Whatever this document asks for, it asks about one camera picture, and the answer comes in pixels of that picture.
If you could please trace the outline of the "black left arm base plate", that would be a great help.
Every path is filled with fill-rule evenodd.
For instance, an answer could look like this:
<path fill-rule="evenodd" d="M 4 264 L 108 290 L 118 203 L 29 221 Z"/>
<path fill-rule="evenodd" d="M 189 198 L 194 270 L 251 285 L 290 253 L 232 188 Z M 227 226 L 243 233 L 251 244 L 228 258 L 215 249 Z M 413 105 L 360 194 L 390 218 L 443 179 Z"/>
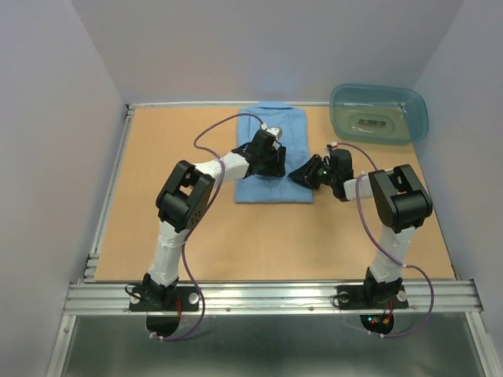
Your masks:
<path fill-rule="evenodd" d="M 129 296 L 129 310 L 146 312 L 196 312 L 200 299 L 194 287 L 169 287 L 166 293 L 148 293 L 146 287 L 128 284 L 124 291 Z"/>

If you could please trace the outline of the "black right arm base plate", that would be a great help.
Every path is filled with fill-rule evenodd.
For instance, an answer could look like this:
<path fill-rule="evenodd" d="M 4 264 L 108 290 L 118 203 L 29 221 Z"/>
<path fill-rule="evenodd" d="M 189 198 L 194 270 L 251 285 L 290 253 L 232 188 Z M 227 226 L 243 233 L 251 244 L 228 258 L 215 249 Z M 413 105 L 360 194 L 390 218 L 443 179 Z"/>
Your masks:
<path fill-rule="evenodd" d="M 405 289 L 402 285 L 370 287 L 364 284 L 339 285 L 332 296 L 332 304 L 341 310 L 408 309 Z"/>

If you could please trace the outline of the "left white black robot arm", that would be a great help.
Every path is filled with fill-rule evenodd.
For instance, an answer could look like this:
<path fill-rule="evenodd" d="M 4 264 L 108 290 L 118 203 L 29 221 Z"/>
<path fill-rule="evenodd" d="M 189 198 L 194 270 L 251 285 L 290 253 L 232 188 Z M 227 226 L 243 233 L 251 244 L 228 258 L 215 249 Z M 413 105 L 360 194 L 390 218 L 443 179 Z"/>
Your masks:
<path fill-rule="evenodd" d="M 251 141 L 206 163 L 179 161 L 156 198 L 159 235 L 140 297 L 157 309 L 174 303 L 178 264 L 187 236 L 206 214 L 210 196 L 223 184 L 253 175 L 282 178 L 286 147 L 282 130 L 261 124 Z"/>

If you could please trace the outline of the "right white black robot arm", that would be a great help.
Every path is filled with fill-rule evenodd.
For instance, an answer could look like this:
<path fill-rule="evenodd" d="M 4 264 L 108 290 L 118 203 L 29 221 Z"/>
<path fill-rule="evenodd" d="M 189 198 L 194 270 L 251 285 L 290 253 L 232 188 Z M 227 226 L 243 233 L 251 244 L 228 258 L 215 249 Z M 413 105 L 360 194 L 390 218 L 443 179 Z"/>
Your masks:
<path fill-rule="evenodd" d="M 351 153 L 328 146 L 328 155 L 312 156 L 288 176 L 297 185 L 331 188 L 342 202 L 372 198 L 382 224 L 379 240 L 371 239 L 377 253 L 360 285 L 339 285 L 334 306 L 340 309 L 405 309 L 409 306 L 402 283 L 402 269 L 409 245 L 433 210 L 431 197 L 413 168 L 406 164 L 354 176 Z"/>

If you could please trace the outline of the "light blue shirt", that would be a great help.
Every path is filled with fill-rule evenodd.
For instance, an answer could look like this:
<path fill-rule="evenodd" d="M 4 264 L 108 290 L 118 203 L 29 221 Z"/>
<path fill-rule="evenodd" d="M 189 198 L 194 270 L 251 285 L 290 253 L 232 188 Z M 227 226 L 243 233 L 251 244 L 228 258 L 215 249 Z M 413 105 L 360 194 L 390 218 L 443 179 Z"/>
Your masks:
<path fill-rule="evenodd" d="M 253 175 L 235 184 L 236 203 L 313 203 L 310 189 L 294 183 L 288 175 L 310 159 L 307 115 L 301 108 L 283 102 L 260 102 L 241 108 L 237 120 L 237 143 L 250 141 L 259 129 L 259 120 L 282 129 L 280 142 L 286 147 L 285 176 Z"/>

